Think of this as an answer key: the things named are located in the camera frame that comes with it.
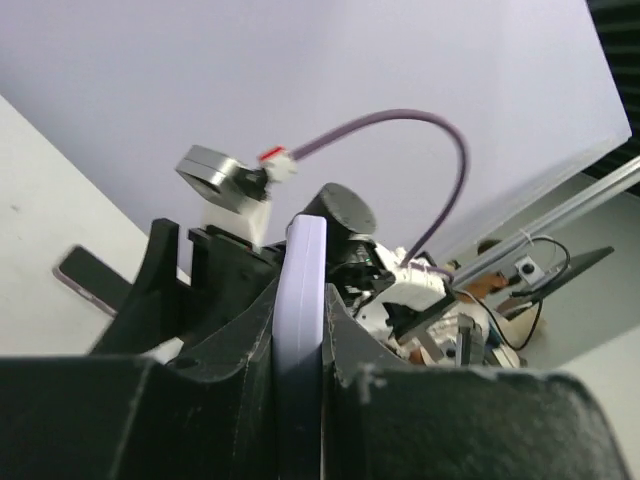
purple cable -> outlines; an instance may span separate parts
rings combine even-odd
[[[440,226],[444,223],[444,221],[453,210],[456,202],[458,201],[460,194],[462,193],[462,188],[464,187],[464,183],[467,179],[469,154],[467,152],[464,137],[456,127],[454,127],[447,120],[439,117],[438,115],[423,112],[421,110],[411,110],[404,108],[383,110],[381,112],[370,113],[363,117],[356,118],[355,120],[334,128],[324,135],[320,135],[318,138],[311,140],[309,143],[293,149],[291,151],[291,156],[295,160],[302,160],[304,157],[307,157],[317,150],[320,150],[321,148],[324,148],[334,143],[335,141],[352,134],[356,130],[360,130],[361,128],[368,127],[369,125],[374,125],[376,123],[386,122],[388,120],[420,120],[422,122],[437,125],[451,136],[453,142],[456,144],[456,148],[458,149],[458,176],[456,178],[455,186],[451,191],[451,194],[449,195],[449,200],[445,204],[440,214],[436,217],[435,221],[431,224],[427,231],[422,234],[415,245],[411,247],[411,249],[405,255],[404,259],[402,259],[402,262],[400,262],[400,266],[406,267],[409,264],[409,261],[417,255],[422,246],[427,243],[427,241],[433,236],[438,228],[440,228]]]

